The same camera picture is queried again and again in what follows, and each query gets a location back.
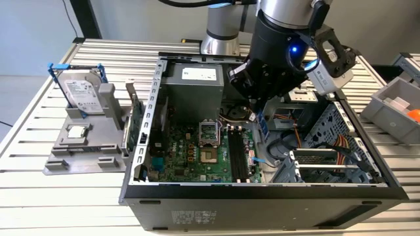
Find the ram slot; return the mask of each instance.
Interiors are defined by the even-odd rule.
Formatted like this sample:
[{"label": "ram slot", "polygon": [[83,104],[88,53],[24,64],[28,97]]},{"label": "ram slot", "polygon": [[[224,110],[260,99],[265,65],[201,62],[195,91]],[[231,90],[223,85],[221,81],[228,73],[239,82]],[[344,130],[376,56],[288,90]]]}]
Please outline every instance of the ram slot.
[{"label": "ram slot", "polygon": [[239,130],[228,131],[232,179],[241,182],[248,179],[244,140]]}]

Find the motherboard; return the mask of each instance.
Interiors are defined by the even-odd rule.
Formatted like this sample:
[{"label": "motherboard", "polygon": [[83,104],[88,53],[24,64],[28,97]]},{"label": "motherboard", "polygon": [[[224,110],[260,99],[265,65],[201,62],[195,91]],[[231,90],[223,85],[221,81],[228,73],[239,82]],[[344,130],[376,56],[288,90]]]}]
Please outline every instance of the motherboard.
[{"label": "motherboard", "polygon": [[[232,126],[228,126],[232,128],[228,130],[228,127],[221,128],[215,124],[216,132],[208,123],[171,127],[167,154],[152,157],[151,181],[261,182],[260,169],[252,161],[256,151],[251,131]],[[204,136],[205,140],[217,139],[219,145],[204,145]]]}]

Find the gray plastic tray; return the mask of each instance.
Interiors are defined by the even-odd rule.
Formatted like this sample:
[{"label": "gray plastic tray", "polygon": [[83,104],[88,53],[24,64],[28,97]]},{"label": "gray plastic tray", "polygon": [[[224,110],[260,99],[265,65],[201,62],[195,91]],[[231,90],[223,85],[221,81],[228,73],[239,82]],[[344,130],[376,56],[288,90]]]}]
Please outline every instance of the gray plastic tray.
[{"label": "gray plastic tray", "polygon": [[384,102],[385,98],[393,100],[396,97],[409,102],[407,108],[409,111],[420,109],[420,88],[401,78],[396,78],[372,95],[372,101],[363,110],[361,116],[403,143],[420,144],[420,123]]}]

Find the label sticker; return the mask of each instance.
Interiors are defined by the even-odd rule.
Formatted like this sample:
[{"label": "label sticker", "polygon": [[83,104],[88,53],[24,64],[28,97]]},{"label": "label sticker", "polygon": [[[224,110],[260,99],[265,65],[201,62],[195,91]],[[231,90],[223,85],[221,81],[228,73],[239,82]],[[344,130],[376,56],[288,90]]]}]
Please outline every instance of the label sticker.
[{"label": "label sticker", "polygon": [[101,113],[103,108],[92,84],[85,80],[67,80],[65,86],[79,110],[85,113]]},{"label": "label sticker", "polygon": [[251,116],[249,116],[249,120],[251,120],[251,121],[255,121],[255,118],[256,118],[256,116],[255,116],[255,113],[252,112],[252,113],[251,113]]},{"label": "label sticker", "polygon": [[213,224],[217,211],[215,210],[173,210],[175,224]]},{"label": "label sticker", "polygon": [[208,68],[184,68],[183,77],[184,80],[211,80],[216,81],[216,69]]}]

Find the orange object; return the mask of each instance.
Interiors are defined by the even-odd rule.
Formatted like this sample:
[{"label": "orange object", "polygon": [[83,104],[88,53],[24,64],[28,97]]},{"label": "orange object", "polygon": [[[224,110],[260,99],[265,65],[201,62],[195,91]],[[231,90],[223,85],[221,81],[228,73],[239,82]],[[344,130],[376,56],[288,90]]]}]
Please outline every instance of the orange object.
[{"label": "orange object", "polygon": [[420,122],[420,110],[412,110],[409,112],[407,112],[407,115],[413,118],[417,122]]}]

